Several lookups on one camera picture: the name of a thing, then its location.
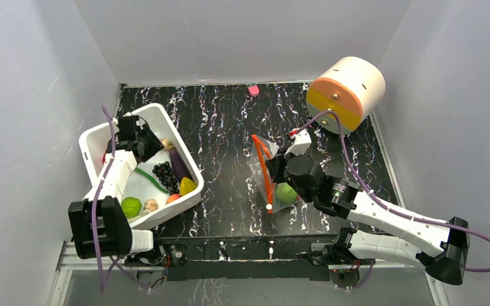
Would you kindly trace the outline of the clear zip bag orange zipper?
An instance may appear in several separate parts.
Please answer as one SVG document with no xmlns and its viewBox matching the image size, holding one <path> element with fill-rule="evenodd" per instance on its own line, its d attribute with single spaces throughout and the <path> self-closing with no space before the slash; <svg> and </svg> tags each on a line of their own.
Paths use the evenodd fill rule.
<svg viewBox="0 0 490 306">
<path fill-rule="evenodd" d="M 266 211 L 274 214 L 297 204 L 301 197 L 287 182 L 276 180 L 274 167 L 267 164 L 280 152 L 280 146 L 258 135 L 252 135 L 251 139 L 249 167 Z"/>
</svg>

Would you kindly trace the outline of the green toy custard apple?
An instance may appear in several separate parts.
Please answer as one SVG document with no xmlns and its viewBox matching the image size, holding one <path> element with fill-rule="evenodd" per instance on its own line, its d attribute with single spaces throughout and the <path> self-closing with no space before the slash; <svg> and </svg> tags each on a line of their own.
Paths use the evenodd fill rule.
<svg viewBox="0 0 490 306">
<path fill-rule="evenodd" d="M 287 183 L 281 183 L 275 189 L 276 199 L 282 204 L 293 204 L 299 196 L 296 191 Z"/>
</svg>

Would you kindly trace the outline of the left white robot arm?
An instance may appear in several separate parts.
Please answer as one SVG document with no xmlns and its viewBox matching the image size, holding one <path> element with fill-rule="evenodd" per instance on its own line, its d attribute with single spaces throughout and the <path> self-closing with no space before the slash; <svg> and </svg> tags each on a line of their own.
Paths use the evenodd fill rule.
<svg viewBox="0 0 490 306">
<path fill-rule="evenodd" d="M 110 132 L 94 187 L 68 208 L 75 250 L 81 259 L 140 252 L 147 264 L 158 265 L 164 260 L 165 248 L 154 242 L 152 231 L 131 229 L 121 202 L 138 164 L 154 157 L 163 144 L 138 115 L 119 118 L 110 124 Z"/>
</svg>

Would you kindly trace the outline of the purple toy eggplant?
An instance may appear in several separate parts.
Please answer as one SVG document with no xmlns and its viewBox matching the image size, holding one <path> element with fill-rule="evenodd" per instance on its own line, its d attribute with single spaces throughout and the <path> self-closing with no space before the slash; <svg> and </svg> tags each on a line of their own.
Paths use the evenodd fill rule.
<svg viewBox="0 0 490 306">
<path fill-rule="evenodd" d="M 178 150 L 176 148 L 169 149 L 168 155 L 178 181 L 181 182 L 183 178 L 193 180 L 193 177 Z"/>
</svg>

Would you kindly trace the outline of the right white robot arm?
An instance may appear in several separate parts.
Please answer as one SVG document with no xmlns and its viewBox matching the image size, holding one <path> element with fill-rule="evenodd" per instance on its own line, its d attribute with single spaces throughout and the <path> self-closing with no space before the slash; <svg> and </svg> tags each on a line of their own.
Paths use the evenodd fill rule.
<svg viewBox="0 0 490 306">
<path fill-rule="evenodd" d="M 421 222 L 421 216 L 367 194 L 357 184 L 327 175 L 307 155 L 277 154 L 265 167 L 275 183 L 289 184 L 322 213 L 381 230 L 374 234 L 343 228 L 333 245 L 311 251 L 314 261 L 349 264 L 358 259 L 382 259 L 423 268 L 447 284 L 463 283 L 470 246 L 465 220 L 427 218 Z"/>
</svg>

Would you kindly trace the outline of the tan toy garlic bulb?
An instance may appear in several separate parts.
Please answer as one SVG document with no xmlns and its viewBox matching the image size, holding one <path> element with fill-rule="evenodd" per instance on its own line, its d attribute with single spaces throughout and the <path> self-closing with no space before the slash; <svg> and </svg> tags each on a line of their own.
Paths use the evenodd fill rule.
<svg viewBox="0 0 490 306">
<path fill-rule="evenodd" d="M 162 138 L 160 141 L 163 144 L 163 148 L 165 151 L 171 151 L 175 149 L 174 144 L 170 140 Z"/>
</svg>

